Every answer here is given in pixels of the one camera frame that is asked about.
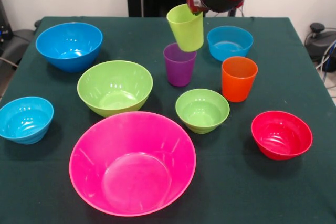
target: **plastic bowl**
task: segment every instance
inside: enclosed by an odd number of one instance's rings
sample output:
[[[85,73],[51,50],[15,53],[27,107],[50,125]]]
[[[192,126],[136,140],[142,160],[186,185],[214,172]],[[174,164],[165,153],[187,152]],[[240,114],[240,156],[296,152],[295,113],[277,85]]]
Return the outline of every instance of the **plastic bowl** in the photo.
[[[232,56],[245,57],[254,43],[253,36],[236,26],[220,26],[212,29],[207,40],[211,55],[224,61]]]
[[[209,89],[193,89],[183,93],[176,101],[175,108],[183,123],[198,134],[213,131],[230,113],[225,98]]]
[[[80,72],[97,58],[102,44],[101,31],[86,23],[63,23],[42,32],[36,49],[53,66],[65,72]]]
[[[77,84],[81,100],[105,118],[139,110],[152,88],[153,78],[147,69],[123,60],[95,65],[80,77]]]
[[[0,109],[0,136],[19,144],[34,144],[47,133],[53,116],[53,106],[43,98],[16,99]]]
[[[252,122],[252,135],[260,150],[274,160],[287,160],[306,152],[313,137],[307,124],[283,111],[267,111]]]
[[[111,116],[88,129],[71,153],[69,173],[78,195],[116,216],[147,215],[185,192],[196,153],[174,121],[151,112]]]

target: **large pink bowl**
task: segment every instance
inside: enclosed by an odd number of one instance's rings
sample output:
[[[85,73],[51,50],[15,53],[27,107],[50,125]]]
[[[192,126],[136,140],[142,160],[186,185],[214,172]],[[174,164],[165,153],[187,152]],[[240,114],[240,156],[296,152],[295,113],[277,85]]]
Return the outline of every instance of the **large pink bowl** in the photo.
[[[174,121],[150,112],[126,112],[86,131],[69,164],[71,182],[92,207],[116,216],[140,216],[184,193],[196,168],[194,145]]]

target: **small green bowl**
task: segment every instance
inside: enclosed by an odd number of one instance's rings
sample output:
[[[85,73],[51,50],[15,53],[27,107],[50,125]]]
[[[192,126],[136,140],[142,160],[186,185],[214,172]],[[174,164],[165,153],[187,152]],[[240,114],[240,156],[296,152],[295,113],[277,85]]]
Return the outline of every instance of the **small green bowl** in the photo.
[[[213,131],[230,113],[226,99],[209,89],[193,89],[183,93],[176,101],[175,108],[183,123],[198,134]]]
[[[153,78],[143,66],[124,60],[103,62],[88,69],[79,79],[81,100],[105,118],[137,111],[153,88]]]

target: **light blue bowl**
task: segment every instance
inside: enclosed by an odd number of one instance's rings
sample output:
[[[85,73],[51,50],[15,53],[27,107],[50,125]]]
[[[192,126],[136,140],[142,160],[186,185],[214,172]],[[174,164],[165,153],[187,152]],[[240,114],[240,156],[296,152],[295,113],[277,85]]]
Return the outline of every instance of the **light blue bowl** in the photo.
[[[48,28],[36,40],[36,49],[46,60],[65,72],[88,69],[103,41],[101,31],[90,24],[73,22]]]
[[[53,116],[53,105],[43,98],[16,99],[0,109],[0,136],[19,144],[34,144],[47,133]]]
[[[211,55],[224,61],[229,57],[245,57],[253,45],[253,36],[236,26],[220,26],[212,29],[207,36]]]

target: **dark green tablecloth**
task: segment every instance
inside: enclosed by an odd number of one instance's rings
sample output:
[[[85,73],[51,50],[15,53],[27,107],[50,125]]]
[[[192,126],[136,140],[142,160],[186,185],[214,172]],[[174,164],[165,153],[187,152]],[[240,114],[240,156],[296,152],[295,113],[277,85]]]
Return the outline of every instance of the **dark green tablecloth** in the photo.
[[[102,30],[95,63],[125,59],[151,72],[153,91],[141,110],[181,124],[174,103],[182,92],[221,90],[221,63],[211,57],[207,42],[198,51],[190,85],[175,88],[167,83],[162,50],[174,38],[164,18],[48,17],[37,35],[69,21]],[[1,106],[37,95],[53,103],[55,117],[37,144],[0,141],[0,223],[336,223],[336,108],[289,19],[206,18],[205,34],[220,25],[237,25],[253,34],[248,56],[259,66],[255,85],[247,101],[230,104],[229,118],[214,132],[197,135],[187,130],[197,152],[190,187],[169,207],[137,218],[103,214],[75,193],[68,175],[70,153],[81,134],[102,118],[77,96],[82,73],[54,68],[32,43]],[[285,162],[264,157],[250,124],[266,110],[285,110],[304,119],[313,131],[312,148]]]

